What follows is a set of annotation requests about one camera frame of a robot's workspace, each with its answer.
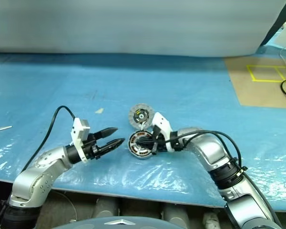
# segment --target metal disc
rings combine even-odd
[[[147,136],[152,136],[152,134],[146,130],[139,130],[137,132],[134,132],[129,138],[128,149],[131,152],[131,154],[138,159],[147,159],[151,155],[153,155],[150,149],[144,148],[136,144],[136,141],[140,137],[147,137]]]
[[[154,110],[147,104],[137,104],[133,106],[128,113],[130,124],[139,130],[150,127],[152,125],[153,116]]]

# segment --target cardboard sheet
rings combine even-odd
[[[286,108],[286,96],[280,89],[286,66],[281,59],[225,58],[225,64],[241,105]]]

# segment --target white wall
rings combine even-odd
[[[0,0],[0,52],[235,56],[285,0]]]

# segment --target robotic arm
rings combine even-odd
[[[89,130],[87,120],[75,118],[71,130],[73,144],[44,152],[32,167],[17,176],[1,229],[34,228],[54,181],[62,173],[80,161],[86,163],[88,159],[100,158],[124,141],[124,138],[115,139],[98,147],[96,141],[113,134],[117,128],[106,128],[94,134]]]
[[[263,194],[232,158],[217,137],[210,131],[185,128],[172,131],[170,123],[159,112],[152,121],[153,132],[136,132],[135,141],[129,142],[131,152],[143,158],[158,151],[180,151],[186,149],[195,153],[203,167],[218,187],[226,212],[237,229],[282,229],[279,221]]]

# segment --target white wire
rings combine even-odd
[[[280,55],[280,57],[282,58],[282,61],[284,62],[285,66],[286,66],[286,61],[285,61],[285,59],[284,59],[284,57],[283,57],[283,55],[282,55],[282,51],[283,51],[284,49],[285,49],[285,48],[281,49],[279,55]]]
[[[74,204],[72,203],[72,201],[70,200],[70,198],[67,197],[65,194],[63,194],[63,193],[61,193],[61,192],[58,192],[58,191],[55,191],[55,190],[52,190],[52,192],[55,192],[56,194],[59,194],[59,195],[65,197],[65,199],[67,199],[67,200],[70,202],[70,204],[72,205],[72,208],[74,209],[74,212],[75,212],[75,220],[78,221],[76,207],[74,206]]]

